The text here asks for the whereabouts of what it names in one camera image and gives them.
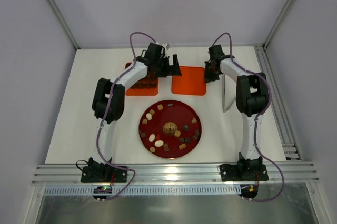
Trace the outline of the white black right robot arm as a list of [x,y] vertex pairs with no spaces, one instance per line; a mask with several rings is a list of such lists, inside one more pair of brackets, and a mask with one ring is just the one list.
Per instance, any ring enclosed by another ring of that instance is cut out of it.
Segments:
[[254,73],[239,65],[232,55],[223,53],[221,45],[209,47],[205,62],[207,83],[227,75],[236,83],[235,103],[242,116],[243,140],[236,164],[219,166],[222,181],[267,181],[266,166],[259,150],[261,120],[270,106],[269,88],[264,73]]

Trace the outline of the orange box lid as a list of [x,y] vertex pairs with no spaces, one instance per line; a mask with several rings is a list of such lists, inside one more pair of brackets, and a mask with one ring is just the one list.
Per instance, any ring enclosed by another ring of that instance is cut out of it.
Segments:
[[181,76],[172,77],[171,92],[179,95],[203,96],[206,94],[202,67],[180,66]]

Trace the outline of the metal tongs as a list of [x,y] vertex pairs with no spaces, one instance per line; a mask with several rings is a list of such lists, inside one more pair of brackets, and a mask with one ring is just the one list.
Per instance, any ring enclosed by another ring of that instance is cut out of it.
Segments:
[[229,77],[229,75],[224,75],[222,87],[222,109],[225,113],[235,102],[236,83]]

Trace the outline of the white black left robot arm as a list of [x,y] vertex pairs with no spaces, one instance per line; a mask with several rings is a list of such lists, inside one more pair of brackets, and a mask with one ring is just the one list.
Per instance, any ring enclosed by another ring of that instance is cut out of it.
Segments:
[[177,54],[172,56],[173,64],[167,54],[167,45],[149,43],[145,54],[134,56],[131,64],[119,76],[97,82],[92,110],[96,119],[100,120],[96,136],[95,150],[83,168],[81,182],[126,182],[127,166],[112,164],[110,151],[111,135],[117,121],[125,108],[125,94],[137,81],[148,74],[157,78],[181,76]]

